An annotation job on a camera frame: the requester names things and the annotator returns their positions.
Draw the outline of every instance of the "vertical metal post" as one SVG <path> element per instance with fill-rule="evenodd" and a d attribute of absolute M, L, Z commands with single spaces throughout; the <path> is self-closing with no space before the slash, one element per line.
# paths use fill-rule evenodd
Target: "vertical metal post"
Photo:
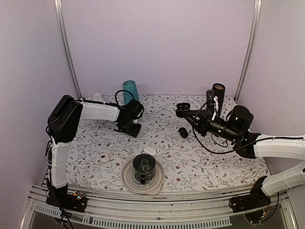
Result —
<path fill-rule="evenodd" d="M 80 86 L 79 86 L 79 83 L 78 83 L 78 80 L 76 77 L 76 73 L 75 73 L 75 69 L 74 69 L 74 65 L 73 65 L 73 61 L 72 61 L 72 56 L 71 56 L 71 52 L 70 52 L 70 48 L 69 48 L 68 37 L 67 37 L 63 12 L 62 12 L 61 0 L 54 0 L 54 3 L 55 3 L 57 22 L 58 22 L 59 30 L 61 33 L 61 40 L 62 40 L 63 48 L 65 51 L 71 80 L 72 80 L 72 83 L 74 86 L 76 96 L 78 98 L 82 98 L 81 89 L 80 89 Z"/>
<path fill-rule="evenodd" d="M 242 94 L 242 90 L 243 90 L 243 87 L 244 87 L 244 82 L 245 82 L 246 75 L 247 75 L 247 72 L 248 72 L 250 59 L 251 59 L 251 54 L 252 54 L 253 45 L 254 45 L 254 40 L 255 40 L 256 31 L 257 31 L 258 22 L 259 22 L 261 4 L 262 4 L 262 0 L 255 0 L 255 2 L 254 2 L 254 10 L 253 10 L 253 16 L 252 16 L 252 24 L 251 24 L 251 30 L 250 30 L 249 43 L 248 43 L 248 47 L 247 47 L 246 56 L 245 56 L 245 59 L 244 59 L 242 73 L 241 73 L 241 76 L 240 76 L 240 79 L 239 79 L 239 82 L 238 82 L 238 86 L 236 88 L 235 96 L 234 96 L 234 100 L 236 101 L 236 103 L 238 103 L 238 101 L 240 99 L 240 96 Z"/>

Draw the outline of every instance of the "mug handle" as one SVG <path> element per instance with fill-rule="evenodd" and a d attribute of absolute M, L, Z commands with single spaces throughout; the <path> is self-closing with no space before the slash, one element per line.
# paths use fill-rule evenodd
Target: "mug handle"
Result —
<path fill-rule="evenodd" d="M 140 183 L 141 183 L 142 185 L 145 184 L 145 175 L 144 175 L 144 174 L 141 174 L 141 176 L 140 176 Z"/>

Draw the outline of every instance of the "leaf pattern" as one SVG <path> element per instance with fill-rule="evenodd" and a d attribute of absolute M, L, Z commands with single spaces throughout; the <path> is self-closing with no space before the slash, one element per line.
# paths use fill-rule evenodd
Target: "leaf pattern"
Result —
<path fill-rule="evenodd" d="M 104 100 L 114 102 L 113 96 Z M 211 190 L 252 184 L 258 178 L 269 174 L 263 159 L 245 159 L 236 153 L 213 155 L 205 151 L 194 138 L 191 125 L 175 115 L 177 103 L 187 102 L 191 109 L 198 109 L 205 96 L 194 95 L 142 95 L 143 117 L 137 138 L 113 131 L 114 122 L 96 120 L 80 121 L 77 135 L 68 153 L 67 180 L 71 185 L 79 185 L 106 190 L 127 191 L 121 179 L 122 168 L 128 158 L 150 146 L 158 151 L 155 159 L 162 165 L 165 179 L 162 192 L 182 192 Z M 223 104 L 222 118 L 235 106 L 231 97 Z M 189 133 L 182 138 L 178 132 L 185 127 Z M 221 138 L 215 141 L 224 145 Z M 214 143 L 207 134 L 201 141 L 215 152 L 227 151 Z M 108 153 L 110 162 L 101 163 L 102 153 Z"/>

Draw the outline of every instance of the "black cup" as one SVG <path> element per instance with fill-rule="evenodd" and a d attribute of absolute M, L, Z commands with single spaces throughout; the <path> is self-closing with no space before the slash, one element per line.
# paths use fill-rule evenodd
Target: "black cup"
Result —
<path fill-rule="evenodd" d="M 134 176 L 141 184 L 145 184 L 154 178 L 156 161 L 149 154 L 139 154 L 133 159 Z"/>

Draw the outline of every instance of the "ventilation grille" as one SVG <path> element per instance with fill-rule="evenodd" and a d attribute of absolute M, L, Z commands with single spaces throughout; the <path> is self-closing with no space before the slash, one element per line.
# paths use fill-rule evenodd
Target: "ventilation grille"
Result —
<path fill-rule="evenodd" d="M 52 217 L 61 217 L 61 212 L 56 208 L 36 204 L 35 210 Z M 185 223 L 133 223 L 83 216 L 81 222 L 75 222 L 104 229 L 214 229 L 232 225 L 229 217 Z"/>

